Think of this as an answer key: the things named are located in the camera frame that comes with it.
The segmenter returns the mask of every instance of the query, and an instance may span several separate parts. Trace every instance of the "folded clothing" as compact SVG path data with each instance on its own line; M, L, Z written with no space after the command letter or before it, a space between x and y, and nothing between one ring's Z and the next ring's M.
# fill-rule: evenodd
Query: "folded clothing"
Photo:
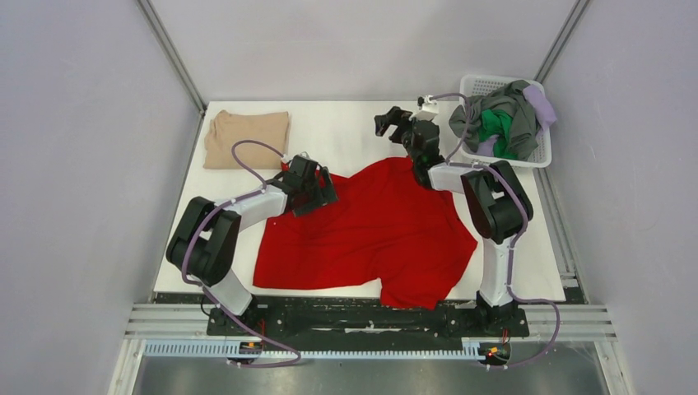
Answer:
M221 111L211 121L204 138L206 159L204 169L241 169L230 149L240 140L266 142L280 152L286 152L288 113L239 115ZM256 144L241 144L235 153L253 169L280 169L279 156Z

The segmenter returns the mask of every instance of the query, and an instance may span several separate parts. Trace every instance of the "white tabletop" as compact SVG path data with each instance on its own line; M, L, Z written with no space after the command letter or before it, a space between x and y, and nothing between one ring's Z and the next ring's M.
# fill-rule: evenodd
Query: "white tabletop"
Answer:
M406 155L404 149L391 143L387 136L379 138L374 134L374 115L384 114L394 105L407 110L416 109L416 102L413 101L211 102L203 121L174 223L179 223L179 218L189 200L196 196L215 201L232 198L258 187L259 181L245 170L203 168L206 155L203 139L211 120L219 111L224 109L237 114L288 111L291 116L288 154L294 155L305 151L321 165L327 166L331 173L349 177L378 160ZM448 126L448 119L455 105L456 102L440 102L440 115L435 120L441 128L441 151L444 155L453 150L457 142ZM259 173L270 179L277 172L278 170L261 170ZM557 271L533 171L518 169L516 174L533 204L534 214L528 231L517 243L514 257L514 291L522 298L564 300L560 273ZM447 299L474 299L482 279L482 238L472 225L465 197L454 194L454 204L461 221L479 244L463 277L451 290ZM285 296L379 297L380 280L369 281L359 286L322 290L278 290L253 286L254 265L257 261L264 226L265 223L260 222L240 233L233 261L233 271L252 293ZM154 291L200 293L197 287L182 282L179 270L167 262L165 257L162 259Z

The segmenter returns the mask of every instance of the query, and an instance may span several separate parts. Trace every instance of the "floor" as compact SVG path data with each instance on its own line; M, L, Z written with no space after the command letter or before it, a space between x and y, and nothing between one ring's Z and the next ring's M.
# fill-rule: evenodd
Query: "floor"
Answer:
M513 344L512 361L541 345ZM538 362L486 372L472 361L310 360L283 369L237 369L221 359L146 357L134 394L558 394L608 393L591 342L557 344Z

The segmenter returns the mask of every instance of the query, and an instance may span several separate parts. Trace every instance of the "black mounting base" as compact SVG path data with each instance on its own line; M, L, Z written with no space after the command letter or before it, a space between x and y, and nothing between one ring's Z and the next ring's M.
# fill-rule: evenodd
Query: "black mounting base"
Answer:
M373 299L256 296L240 318L302 351L462 350L462 337L500 338L504 328L512 337L529 334L523 310L485 325L481 310L464 301L444 301L427 310L393 309ZM219 309L211 311L207 334L247 335Z

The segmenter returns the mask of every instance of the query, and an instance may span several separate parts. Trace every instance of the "white plastic basket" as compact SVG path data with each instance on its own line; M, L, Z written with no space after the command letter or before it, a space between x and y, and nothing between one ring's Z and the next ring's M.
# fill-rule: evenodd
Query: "white plastic basket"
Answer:
M498 77L498 76L478 76L478 75L473 75L473 74L468 74L465 77L463 77L460 80L460 93L466 95L466 96L472 96L472 95L489 95L490 92L501 88L502 86L512 82L512 81L517 81L520 80L521 78L511 78L511 77ZM545 90L543 89L543 86L535 81L530 81L530 80L525 80L531 85L535 85L538 87L538 89L541 90L543 95L545 95ZM535 168L542 168L546 167L550 164L552 160L552 153L551 153L551 147L550 147L550 129L545 128L543 132L541 133L540 136L537 137L538 141L538 148L536 148L535 151L531 153L531 156L528 157L528 160L511 160L511 159L502 159L502 158L495 158L495 157L490 157L490 156L479 156L475 155L474 153L470 152L470 149L468 149L465 144L461 147L461 151L463 152L463 155L465 156L465 161L467 162L474 162L476 160L479 160L480 162L485 162L485 163L492 163L492 162L497 162L498 160L506 160L508 161L512 166L515 167L535 167Z

